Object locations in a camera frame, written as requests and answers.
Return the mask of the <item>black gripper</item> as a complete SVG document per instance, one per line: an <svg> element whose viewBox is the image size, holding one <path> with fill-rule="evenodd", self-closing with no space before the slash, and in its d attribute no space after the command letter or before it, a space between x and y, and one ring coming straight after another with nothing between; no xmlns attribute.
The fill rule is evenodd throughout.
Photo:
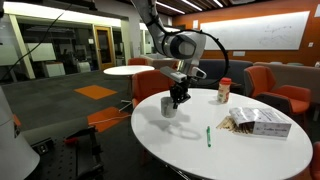
<svg viewBox="0 0 320 180"><path fill-rule="evenodd" d="M175 104L184 103L191 98L188 94L189 85L189 81L185 80L170 87L170 96Z"/></svg>

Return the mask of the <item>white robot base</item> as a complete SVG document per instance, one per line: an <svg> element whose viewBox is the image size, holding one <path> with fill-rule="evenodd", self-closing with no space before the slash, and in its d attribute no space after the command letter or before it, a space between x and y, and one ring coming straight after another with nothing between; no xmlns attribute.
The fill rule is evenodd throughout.
<svg viewBox="0 0 320 180"><path fill-rule="evenodd" d="M15 126L13 113L0 88L0 180L24 180L39 161L40 156Z"/></svg>

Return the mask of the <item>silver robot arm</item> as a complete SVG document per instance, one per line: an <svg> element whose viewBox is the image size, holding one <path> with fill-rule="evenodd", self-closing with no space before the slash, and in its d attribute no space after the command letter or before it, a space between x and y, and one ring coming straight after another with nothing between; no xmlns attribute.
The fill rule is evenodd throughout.
<svg viewBox="0 0 320 180"><path fill-rule="evenodd" d="M188 94L192 70L199 65L206 44L206 37L202 31L180 30L167 31L158 15L156 0L131 0L142 21L152 36L156 50L167 57L183 61L180 72L186 75L170 88L170 96L178 105L189 100Z"/></svg>

